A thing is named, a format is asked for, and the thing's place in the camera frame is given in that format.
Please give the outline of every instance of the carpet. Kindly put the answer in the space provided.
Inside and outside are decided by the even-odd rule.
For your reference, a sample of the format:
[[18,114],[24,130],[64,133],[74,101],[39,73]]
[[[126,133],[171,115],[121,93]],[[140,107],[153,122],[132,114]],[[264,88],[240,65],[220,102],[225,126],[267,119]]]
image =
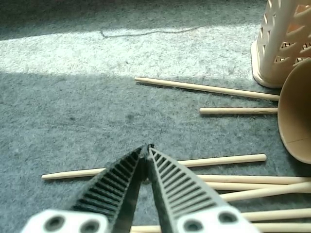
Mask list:
[[[200,107],[267,100],[136,84],[134,76],[278,94],[252,78],[250,45],[265,1],[13,0],[0,3],[0,231],[61,208],[87,179],[45,173],[109,166],[144,144],[178,160],[265,153],[266,163],[197,174],[311,176],[279,137],[275,115],[200,116]],[[311,207],[304,194],[235,201],[241,211]],[[158,223],[151,188],[135,225]]]

